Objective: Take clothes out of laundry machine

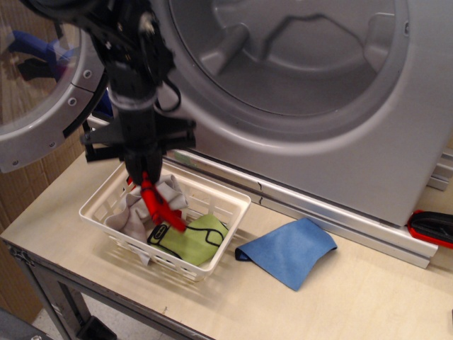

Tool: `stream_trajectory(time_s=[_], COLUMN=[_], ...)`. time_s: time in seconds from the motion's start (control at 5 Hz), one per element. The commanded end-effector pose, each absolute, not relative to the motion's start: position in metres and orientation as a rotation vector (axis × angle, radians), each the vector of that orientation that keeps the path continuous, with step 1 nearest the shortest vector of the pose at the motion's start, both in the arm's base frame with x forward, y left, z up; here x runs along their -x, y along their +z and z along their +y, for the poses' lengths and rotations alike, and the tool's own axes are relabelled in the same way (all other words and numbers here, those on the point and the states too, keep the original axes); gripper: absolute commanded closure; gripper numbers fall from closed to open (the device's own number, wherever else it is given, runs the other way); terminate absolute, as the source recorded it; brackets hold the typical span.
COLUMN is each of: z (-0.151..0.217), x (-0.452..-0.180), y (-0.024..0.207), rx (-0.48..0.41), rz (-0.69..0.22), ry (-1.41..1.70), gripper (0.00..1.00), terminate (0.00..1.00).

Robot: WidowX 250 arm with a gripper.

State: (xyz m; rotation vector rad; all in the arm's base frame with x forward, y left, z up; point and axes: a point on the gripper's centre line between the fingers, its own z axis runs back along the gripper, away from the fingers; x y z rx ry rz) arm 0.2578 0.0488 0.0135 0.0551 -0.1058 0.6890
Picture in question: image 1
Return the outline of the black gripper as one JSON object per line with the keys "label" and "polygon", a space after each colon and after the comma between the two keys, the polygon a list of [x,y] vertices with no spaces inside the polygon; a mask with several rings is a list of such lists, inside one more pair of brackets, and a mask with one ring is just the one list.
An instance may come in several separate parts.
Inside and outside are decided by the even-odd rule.
{"label": "black gripper", "polygon": [[172,149],[195,146],[193,120],[162,115],[148,107],[144,110],[112,107],[113,118],[107,125],[84,132],[80,137],[87,160],[94,162],[118,158],[135,184],[143,182],[143,163],[148,179],[155,184],[161,176],[162,156]]}

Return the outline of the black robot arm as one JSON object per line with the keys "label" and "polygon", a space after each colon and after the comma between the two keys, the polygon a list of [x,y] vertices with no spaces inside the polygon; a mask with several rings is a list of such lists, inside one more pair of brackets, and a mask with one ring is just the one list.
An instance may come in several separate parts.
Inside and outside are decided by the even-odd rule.
{"label": "black robot arm", "polygon": [[167,85],[176,98],[179,89],[169,78],[173,53],[161,35],[150,1],[24,1],[24,5],[54,21],[86,32],[108,79],[113,121],[81,136],[88,161],[118,158],[135,184],[160,179],[168,150],[195,145],[195,122],[174,118],[181,102],[162,106],[157,90]]}

